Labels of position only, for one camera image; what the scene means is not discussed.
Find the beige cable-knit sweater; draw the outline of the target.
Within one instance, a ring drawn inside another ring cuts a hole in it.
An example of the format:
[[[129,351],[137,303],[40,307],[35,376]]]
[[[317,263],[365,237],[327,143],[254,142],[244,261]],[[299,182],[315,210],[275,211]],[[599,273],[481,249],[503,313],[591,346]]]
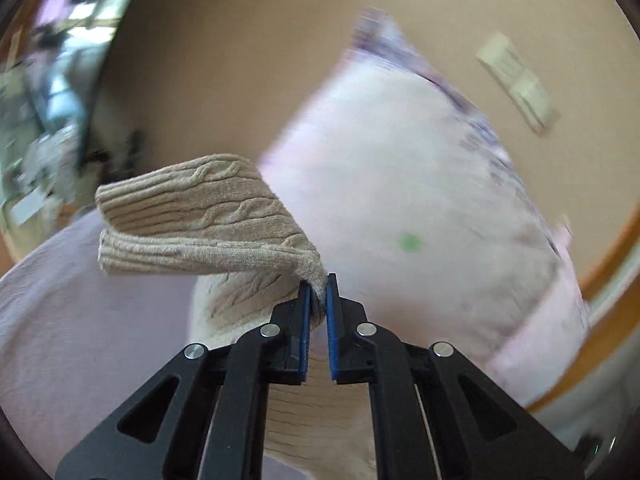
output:
[[[255,166],[236,155],[180,162],[96,190],[107,273],[192,274],[193,341],[216,349],[270,319],[301,281],[326,289],[314,244]],[[332,382],[310,352],[306,382],[269,395],[266,454],[309,479],[376,475],[368,390]]]

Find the wooden headboard frame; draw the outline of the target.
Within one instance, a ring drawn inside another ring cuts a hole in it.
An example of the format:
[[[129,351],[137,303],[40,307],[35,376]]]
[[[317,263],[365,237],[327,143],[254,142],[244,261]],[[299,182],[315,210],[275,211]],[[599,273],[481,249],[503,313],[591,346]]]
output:
[[[584,382],[639,325],[639,211],[635,209],[605,256],[580,282],[590,307],[590,332],[574,363],[542,398],[527,408],[537,413]]]

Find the white wall switch plate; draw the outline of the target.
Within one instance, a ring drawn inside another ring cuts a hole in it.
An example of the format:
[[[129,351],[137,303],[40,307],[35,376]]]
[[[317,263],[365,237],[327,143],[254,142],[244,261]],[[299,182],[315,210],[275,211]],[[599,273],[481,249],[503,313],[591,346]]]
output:
[[[547,88],[506,35],[492,34],[477,50],[476,58],[506,92],[534,133],[543,134],[553,125],[558,113]]]

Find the pink floral left pillow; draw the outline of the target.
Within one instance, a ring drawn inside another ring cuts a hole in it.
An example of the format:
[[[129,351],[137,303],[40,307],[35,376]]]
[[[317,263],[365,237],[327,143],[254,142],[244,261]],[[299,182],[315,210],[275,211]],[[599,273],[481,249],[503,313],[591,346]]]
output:
[[[450,342],[523,405],[574,362],[589,322],[570,228],[387,14],[363,14],[258,167],[372,322]]]

